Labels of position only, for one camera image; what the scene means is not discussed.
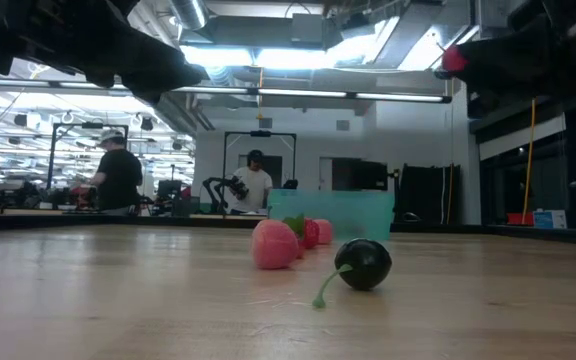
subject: plastic container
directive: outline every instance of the plastic container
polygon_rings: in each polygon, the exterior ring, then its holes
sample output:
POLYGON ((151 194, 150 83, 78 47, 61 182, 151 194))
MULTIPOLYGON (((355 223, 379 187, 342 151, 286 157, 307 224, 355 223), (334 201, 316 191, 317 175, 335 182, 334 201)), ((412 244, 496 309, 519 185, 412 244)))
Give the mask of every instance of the plastic container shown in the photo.
POLYGON ((333 225, 334 240, 390 238, 395 198, 392 193, 370 191, 272 190, 268 217, 283 220, 300 214, 326 219, 333 225))

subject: white wall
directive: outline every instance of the white wall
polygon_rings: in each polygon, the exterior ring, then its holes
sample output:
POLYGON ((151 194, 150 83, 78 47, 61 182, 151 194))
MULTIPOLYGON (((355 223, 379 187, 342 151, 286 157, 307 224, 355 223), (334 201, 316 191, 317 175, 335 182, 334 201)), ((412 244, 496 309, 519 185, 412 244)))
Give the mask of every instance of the white wall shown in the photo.
MULTIPOLYGON (((231 135, 228 140, 232 143, 237 138, 231 135)), ((292 145, 292 138, 285 138, 292 145)), ((208 177, 221 177, 223 161, 222 131, 203 132, 197 136, 197 150, 195 158, 195 175, 193 182, 193 196, 199 196, 201 182, 208 177)), ((242 136, 228 149, 226 159, 226 174, 232 174, 238 165, 240 155, 247 154, 250 150, 259 149, 266 155, 283 157, 283 173, 288 177, 292 175, 292 150, 280 139, 251 138, 242 136)), ((301 189, 319 188, 319 158, 321 157, 358 157, 365 158, 365 148, 361 139, 334 139, 323 137, 311 137, 304 134, 298 135, 297 139, 297 162, 296 177, 301 189)), ((201 192, 201 202, 210 202, 210 197, 205 191, 201 192)))
MULTIPOLYGON (((264 116, 276 119, 272 131, 298 134, 296 177, 301 189, 319 188, 322 157, 352 157, 384 162, 388 164, 389 171, 401 169, 404 163, 449 166, 454 161, 463 169, 461 217, 469 224, 476 224, 480 221, 479 159, 474 137, 468 133, 465 100, 465 91, 462 91, 455 96, 453 104, 446 105, 380 102, 369 108, 362 118, 355 117, 350 110, 324 109, 308 110, 306 113, 294 109, 265 110, 264 116), (351 132, 335 131, 336 120, 351 120, 351 132)), ((258 129, 254 119, 256 110, 227 111, 212 110, 212 116, 209 116, 221 131, 203 132, 197 136, 194 196, 200 193, 201 181, 210 176, 221 176, 223 131, 258 129), (224 111, 231 117, 214 117, 223 115, 224 111), (243 117, 236 118, 234 113, 243 117)), ((292 144, 291 139, 287 138, 286 141, 292 144)), ((226 174, 235 170, 239 155, 252 149, 283 156, 284 174, 292 172, 292 152, 281 140, 242 136, 228 150, 226 174)), ((203 191, 201 202, 209 201, 203 191)))
POLYGON ((466 87, 462 86, 453 98, 451 110, 452 131, 449 132, 452 146, 450 156, 455 165, 461 165, 461 219, 465 224, 481 224, 481 196, 479 185, 479 147, 475 136, 470 134, 466 87))

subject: monitor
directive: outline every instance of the monitor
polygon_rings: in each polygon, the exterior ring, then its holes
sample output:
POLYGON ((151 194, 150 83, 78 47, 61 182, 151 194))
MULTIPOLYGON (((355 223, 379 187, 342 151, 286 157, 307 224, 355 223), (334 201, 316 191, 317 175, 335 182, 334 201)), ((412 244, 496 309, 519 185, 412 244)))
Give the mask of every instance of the monitor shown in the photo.
POLYGON ((355 190, 388 191, 388 167, 370 161, 353 161, 350 165, 351 187, 355 190))

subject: person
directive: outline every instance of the person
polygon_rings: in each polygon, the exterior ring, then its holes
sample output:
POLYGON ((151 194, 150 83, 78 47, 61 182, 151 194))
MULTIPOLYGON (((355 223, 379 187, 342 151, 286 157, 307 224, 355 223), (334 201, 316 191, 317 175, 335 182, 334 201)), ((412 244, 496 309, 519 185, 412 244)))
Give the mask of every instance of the person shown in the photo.
POLYGON ((126 139, 121 131, 104 131, 99 147, 106 153, 90 181, 98 188, 99 210, 107 215, 129 215, 139 204, 137 186, 143 180, 141 163, 126 150, 126 139))
POLYGON ((260 150, 248 153, 248 166, 237 169, 233 175, 241 179, 248 188, 248 195, 237 199, 230 213, 239 215, 247 212, 258 212, 266 207, 268 194, 272 189, 272 179, 263 167, 264 154, 260 150))

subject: red object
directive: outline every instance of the red object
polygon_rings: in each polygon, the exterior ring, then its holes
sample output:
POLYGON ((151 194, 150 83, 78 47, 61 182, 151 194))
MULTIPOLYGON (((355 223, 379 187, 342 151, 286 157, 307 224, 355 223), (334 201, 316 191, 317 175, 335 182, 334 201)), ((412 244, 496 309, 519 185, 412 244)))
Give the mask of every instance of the red object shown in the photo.
POLYGON ((306 249, 312 249, 319 244, 319 225, 313 219, 306 218, 302 243, 306 249))
POLYGON ((290 266, 299 254, 299 241, 292 229, 278 220, 262 220, 252 232, 252 257, 260 269, 290 266))
POLYGON ((306 247, 304 246, 303 241, 300 241, 299 252, 297 253, 297 259, 303 259, 305 254, 306 254, 306 247))
POLYGON ((328 220, 318 219, 315 223, 319 226, 319 244, 326 245, 332 242, 333 229, 332 224, 328 220))
POLYGON ((181 190, 181 194, 180 194, 180 195, 181 195, 182 198, 189 198, 190 195, 191 195, 190 186, 188 186, 187 188, 181 190))
POLYGON ((524 218, 525 221, 523 224, 521 223, 521 214, 509 213, 506 215, 508 216, 508 225, 535 225, 535 219, 532 217, 532 213, 526 213, 526 217, 524 218))
POLYGON ((441 60, 441 67, 449 72, 464 71, 466 65, 468 65, 468 60, 461 55, 457 45, 449 47, 441 60))

